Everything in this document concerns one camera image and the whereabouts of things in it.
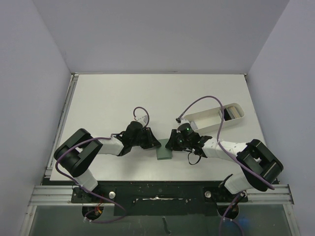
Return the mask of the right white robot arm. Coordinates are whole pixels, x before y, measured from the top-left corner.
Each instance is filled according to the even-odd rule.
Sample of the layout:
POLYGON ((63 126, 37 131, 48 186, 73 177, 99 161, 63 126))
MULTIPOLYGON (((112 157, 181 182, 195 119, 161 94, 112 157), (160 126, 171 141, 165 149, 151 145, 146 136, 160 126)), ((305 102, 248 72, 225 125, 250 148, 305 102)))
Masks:
POLYGON ((242 171, 230 174, 221 182, 220 197, 231 201, 239 192, 256 189, 265 192, 273 189, 272 183, 284 170, 280 160, 260 140, 233 143, 211 136, 201 136, 189 123, 173 129, 165 148, 171 151, 187 151, 200 158, 219 158, 233 161, 242 171))

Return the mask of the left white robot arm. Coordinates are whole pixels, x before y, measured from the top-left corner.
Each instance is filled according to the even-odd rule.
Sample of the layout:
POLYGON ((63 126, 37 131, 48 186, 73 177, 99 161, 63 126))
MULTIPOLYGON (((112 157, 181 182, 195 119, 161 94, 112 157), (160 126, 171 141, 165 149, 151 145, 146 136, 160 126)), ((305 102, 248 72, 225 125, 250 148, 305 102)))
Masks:
POLYGON ((56 171, 71 179, 83 188, 83 197, 95 202, 100 197, 98 182, 89 170, 89 166, 98 154, 124 156, 133 147, 151 149, 161 147, 151 128, 144 127, 138 121, 132 121, 118 134, 110 137, 94 138, 84 128, 78 129, 54 153, 56 171))

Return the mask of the green leather card holder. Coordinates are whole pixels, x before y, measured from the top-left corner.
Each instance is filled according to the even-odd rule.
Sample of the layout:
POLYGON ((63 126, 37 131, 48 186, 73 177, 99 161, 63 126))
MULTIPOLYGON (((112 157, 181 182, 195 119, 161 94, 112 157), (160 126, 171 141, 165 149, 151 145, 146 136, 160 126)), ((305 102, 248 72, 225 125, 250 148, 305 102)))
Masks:
POLYGON ((173 157, 172 151, 166 148, 168 139, 159 140, 161 146, 156 148, 157 160, 170 160, 173 157))

